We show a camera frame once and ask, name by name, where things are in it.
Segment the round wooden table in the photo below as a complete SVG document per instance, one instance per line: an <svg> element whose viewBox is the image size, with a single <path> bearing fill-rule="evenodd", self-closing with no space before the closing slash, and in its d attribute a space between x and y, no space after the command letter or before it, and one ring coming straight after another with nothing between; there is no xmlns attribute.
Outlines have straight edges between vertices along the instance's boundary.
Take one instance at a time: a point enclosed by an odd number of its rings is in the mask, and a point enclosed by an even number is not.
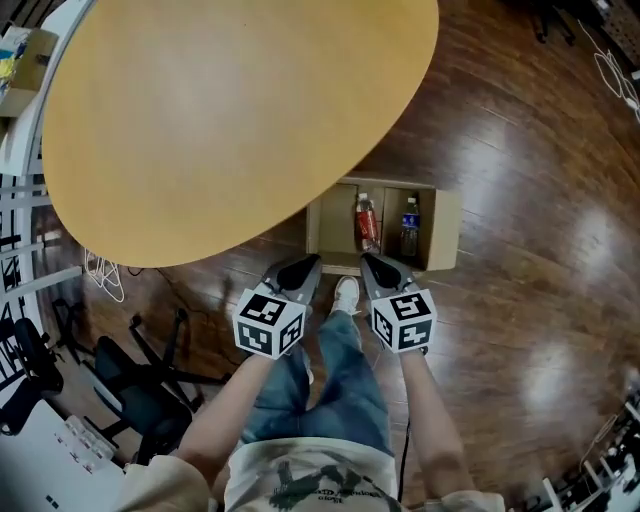
<svg viewBox="0 0 640 512"><path fill-rule="evenodd" d="M56 212L135 267L259 235L384 136L437 32L436 0L98 0L45 111Z"/></svg>

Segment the white sneaker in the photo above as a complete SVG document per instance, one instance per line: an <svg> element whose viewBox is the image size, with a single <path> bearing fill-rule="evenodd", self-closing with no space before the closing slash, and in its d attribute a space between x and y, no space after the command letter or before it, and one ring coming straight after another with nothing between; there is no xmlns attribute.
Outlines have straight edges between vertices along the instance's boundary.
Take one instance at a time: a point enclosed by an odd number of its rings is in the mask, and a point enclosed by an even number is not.
<svg viewBox="0 0 640 512"><path fill-rule="evenodd" d="M358 299L360 298L360 287L355 277L345 276L336 286L336 291L333 299L333 307L331 312L344 311L348 315L355 315L359 313L356 310L358 306Z"/></svg>

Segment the water bottle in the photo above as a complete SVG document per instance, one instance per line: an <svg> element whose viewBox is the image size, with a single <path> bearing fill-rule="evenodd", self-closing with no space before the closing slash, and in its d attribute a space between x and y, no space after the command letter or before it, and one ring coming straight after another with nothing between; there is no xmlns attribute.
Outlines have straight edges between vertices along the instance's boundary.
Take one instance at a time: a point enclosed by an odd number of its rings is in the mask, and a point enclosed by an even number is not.
<svg viewBox="0 0 640 512"><path fill-rule="evenodd" d="M407 209L402 215L402 234L400 235L400 254L414 257L418 254L418 230L420 229L420 210L415 197L407 199Z"/></svg>
<svg viewBox="0 0 640 512"><path fill-rule="evenodd" d="M362 250L364 252L380 252L378 224L376 223L373 201L371 201L364 192L358 194L356 219L362 238Z"/></svg>

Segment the jeans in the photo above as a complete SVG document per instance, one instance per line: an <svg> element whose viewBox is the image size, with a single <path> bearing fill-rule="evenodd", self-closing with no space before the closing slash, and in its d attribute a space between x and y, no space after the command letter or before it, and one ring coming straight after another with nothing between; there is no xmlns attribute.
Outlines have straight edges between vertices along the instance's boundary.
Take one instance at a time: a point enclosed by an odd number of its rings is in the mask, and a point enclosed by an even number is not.
<svg viewBox="0 0 640 512"><path fill-rule="evenodd" d="M331 313L318 330L327 382L317 405L307 410L309 378L300 345L276 361L258 395L243 443L289 437L345 439L393 455L389 414L373 371L360 349L351 316Z"/></svg>

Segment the t-shirt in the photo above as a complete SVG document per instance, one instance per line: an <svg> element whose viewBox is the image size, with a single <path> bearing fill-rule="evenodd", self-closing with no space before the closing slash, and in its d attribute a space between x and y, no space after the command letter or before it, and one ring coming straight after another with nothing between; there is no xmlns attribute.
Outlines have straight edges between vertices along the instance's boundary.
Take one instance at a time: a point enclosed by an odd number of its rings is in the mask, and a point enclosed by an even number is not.
<svg viewBox="0 0 640 512"><path fill-rule="evenodd" d="M351 510L405 512L393 457L327 438L277 439L239 448L229 460L225 504L237 512ZM116 512L207 512L209 487L200 472L171 456L131 465ZM504 512L499 494L460 491L425 503L427 512Z"/></svg>

